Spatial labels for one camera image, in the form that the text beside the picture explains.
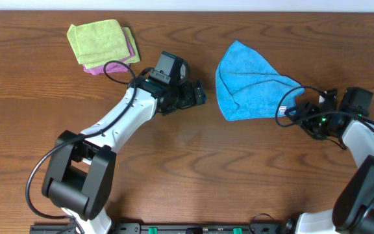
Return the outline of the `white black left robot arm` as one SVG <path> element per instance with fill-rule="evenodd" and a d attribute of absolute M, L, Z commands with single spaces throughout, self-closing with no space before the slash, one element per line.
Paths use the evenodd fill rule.
<path fill-rule="evenodd" d="M 79 134 L 64 131 L 44 156 L 49 162 L 42 195 L 61 208 L 67 224 L 33 225 L 31 233 L 119 233 L 105 204 L 112 189 L 116 157 L 132 134 L 156 114 L 202 105 L 201 82 L 189 81 L 180 57 L 162 52 L 154 68 L 134 75 L 122 100 Z"/>

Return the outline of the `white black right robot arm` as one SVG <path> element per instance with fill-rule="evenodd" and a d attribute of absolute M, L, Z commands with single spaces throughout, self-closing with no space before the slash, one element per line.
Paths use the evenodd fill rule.
<path fill-rule="evenodd" d="M 351 87 L 341 101 L 335 89 L 318 94 L 318 104 L 279 104 L 276 113 L 311 138 L 349 150 L 357 171 L 332 209 L 300 214 L 290 233 L 374 233 L 374 121 L 369 119 L 373 93 Z"/>

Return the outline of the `blue microfiber cloth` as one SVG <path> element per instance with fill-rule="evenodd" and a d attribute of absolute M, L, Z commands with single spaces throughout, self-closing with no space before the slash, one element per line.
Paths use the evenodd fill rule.
<path fill-rule="evenodd" d="M 257 51 L 235 41 L 216 70 L 216 96 L 228 121 L 274 118 L 296 106 L 305 89 L 279 74 Z"/>

